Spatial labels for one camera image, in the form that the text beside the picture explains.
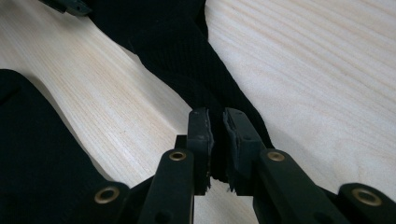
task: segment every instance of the wooden surface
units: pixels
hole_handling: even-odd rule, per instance
[[[396,2],[207,0],[209,42],[276,148],[331,191],[396,200]],[[0,0],[0,67],[27,76],[108,178],[154,174],[189,107],[103,35],[38,1]],[[255,223],[251,199],[214,181],[196,223]]]

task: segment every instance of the black cloth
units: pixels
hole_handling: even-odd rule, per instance
[[[65,223],[105,179],[41,93],[0,69],[0,223]]]
[[[273,147],[259,112],[207,42],[205,0],[89,0],[92,21],[176,91],[191,108],[207,107],[215,145],[211,172],[227,181],[224,107],[245,112]]]

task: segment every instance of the brass screw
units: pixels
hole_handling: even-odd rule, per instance
[[[382,200],[368,189],[353,189],[352,195],[361,203],[370,206],[379,206]]]
[[[272,161],[283,161],[283,160],[285,160],[285,156],[280,154],[279,152],[268,152],[267,156]]]
[[[105,193],[110,192],[111,195],[110,196],[105,196]],[[117,199],[117,197],[119,197],[120,195],[120,190],[117,187],[114,186],[109,186],[109,187],[105,187],[101,190],[99,190],[96,194],[95,194],[95,201],[97,203],[111,203],[114,200]]]
[[[180,151],[172,152],[169,155],[169,158],[172,161],[182,161],[182,160],[186,159],[186,157],[187,157],[186,153],[180,152]]]

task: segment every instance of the dark garment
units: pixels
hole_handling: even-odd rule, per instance
[[[0,70],[0,223],[65,223],[105,179],[50,103]]]

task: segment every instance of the wood grain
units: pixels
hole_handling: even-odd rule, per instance
[[[274,145],[325,189],[361,182],[396,200],[396,2],[208,0],[209,42]],[[189,107],[87,18],[0,0],[0,67],[26,75],[110,178],[154,174]],[[215,181],[196,223],[255,223]]]

